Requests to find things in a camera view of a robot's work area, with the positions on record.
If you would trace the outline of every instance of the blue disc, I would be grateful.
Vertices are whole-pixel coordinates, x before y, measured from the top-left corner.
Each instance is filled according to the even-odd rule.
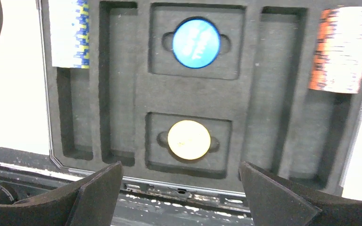
[[[220,52],[220,34],[206,20],[189,20],[175,31],[173,52],[175,58],[186,67],[206,67]]]

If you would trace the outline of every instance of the gray foam insert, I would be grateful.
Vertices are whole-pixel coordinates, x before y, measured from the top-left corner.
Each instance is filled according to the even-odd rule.
[[[238,164],[250,161],[335,192],[362,89],[340,95],[307,85],[321,11],[362,1],[193,2],[90,1],[83,70],[51,66],[42,1],[52,159],[91,171],[121,160],[125,176],[233,192],[243,192]],[[214,23],[222,46],[212,64],[193,70],[176,61],[171,41],[196,16]],[[182,119],[201,120],[219,151],[201,162],[174,158],[156,137]]]

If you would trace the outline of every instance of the orange poker chip stack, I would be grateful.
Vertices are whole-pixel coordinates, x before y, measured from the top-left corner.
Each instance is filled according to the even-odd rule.
[[[324,10],[309,88],[354,94],[361,80],[362,7]]]

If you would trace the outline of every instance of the blue button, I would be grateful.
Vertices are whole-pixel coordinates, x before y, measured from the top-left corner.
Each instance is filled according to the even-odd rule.
[[[219,32],[206,20],[189,20],[175,31],[174,56],[186,67],[206,67],[216,59],[219,51]]]

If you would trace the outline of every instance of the yellow button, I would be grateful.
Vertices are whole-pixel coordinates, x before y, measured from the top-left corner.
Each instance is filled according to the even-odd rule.
[[[191,120],[174,124],[167,139],[171,151],[186,160],[198,159],[205,155],[211,142],[209,131],[202,124]]]

